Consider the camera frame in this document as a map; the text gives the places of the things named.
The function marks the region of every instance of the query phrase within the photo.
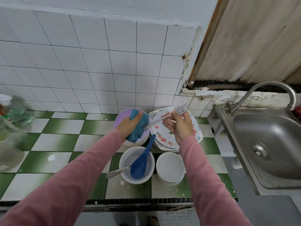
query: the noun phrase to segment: tiled countertop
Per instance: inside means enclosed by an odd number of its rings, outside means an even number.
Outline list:
[[[116,116],[36,111],[32,124],[24,128],[29,136],[19,147],[24,151],[22,162],[14,169],[0,173],[0,206],[14,205],[16,201],[22,200],[82,154],[114,128]],[[204,137],[200,145],[232,197],[236,198],[208,120],[197,118],[197,121]],[[120,157],[127,149],[122,146],[108,162],[90,193],[87,204],[192,202],[186,175],[175,186],[166,186],[160,182],[156,169],[152,178],[141,185],[127,183],[121,175],[107,180],[105,174],[119,168]],[[151,148],[151,152],[155,160],[163,153],[155,146]]]

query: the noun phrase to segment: pink sleeve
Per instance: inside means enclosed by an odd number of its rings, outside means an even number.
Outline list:
[[[251,226],[194,136],[188,136],[181,142],[180,154],[201,225]]]
[[[78,156],[0,219],[1,226],[73,226],[103,168],[120,148],[115,129]]]

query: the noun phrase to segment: teal cleaning cloth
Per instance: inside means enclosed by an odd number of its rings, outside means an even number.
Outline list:
[[[130,120],[133,120],[137,116],[139,111],[140,110],[133,109],[131,112],[131,115],[130,115]],[[128,140],[132,143],[136,143],[137,140],[142,137],[142,135],[144,133],[142,126],[145,124],[148,124],[148,120],[149,120],[149,115],[146,113],[143,113],[141,120],[135,127],[135,130],[128,137],[126,137],[126,140]]]

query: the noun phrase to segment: person's left hand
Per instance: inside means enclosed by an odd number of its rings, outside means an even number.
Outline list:
[[[122,133],[124,141],[134,131],[142,115],[143,111],[140,111],[133,120],[130,120],[130,117],[123,118],[121,123],[116,127]]]

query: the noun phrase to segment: hand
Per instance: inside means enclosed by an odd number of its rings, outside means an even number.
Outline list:
[[[143,111],[140,111],[133,120],[130,120],[130,117],[123,118],[120,124],[116,127],[116,129],[122,133],[124,141],[126,137],[128,137],[134,131],[138,122],[141,120],[142,115]]]
[[[181,144],[181,141],[187,137],[193,135],[192,121],[189,113],[186,111],[183,113],[184,119],[174,110],[172,112],[172,117],[165,118],[163,120],[163,125],[173,132],[175,135],[175,140],[177,144]]]

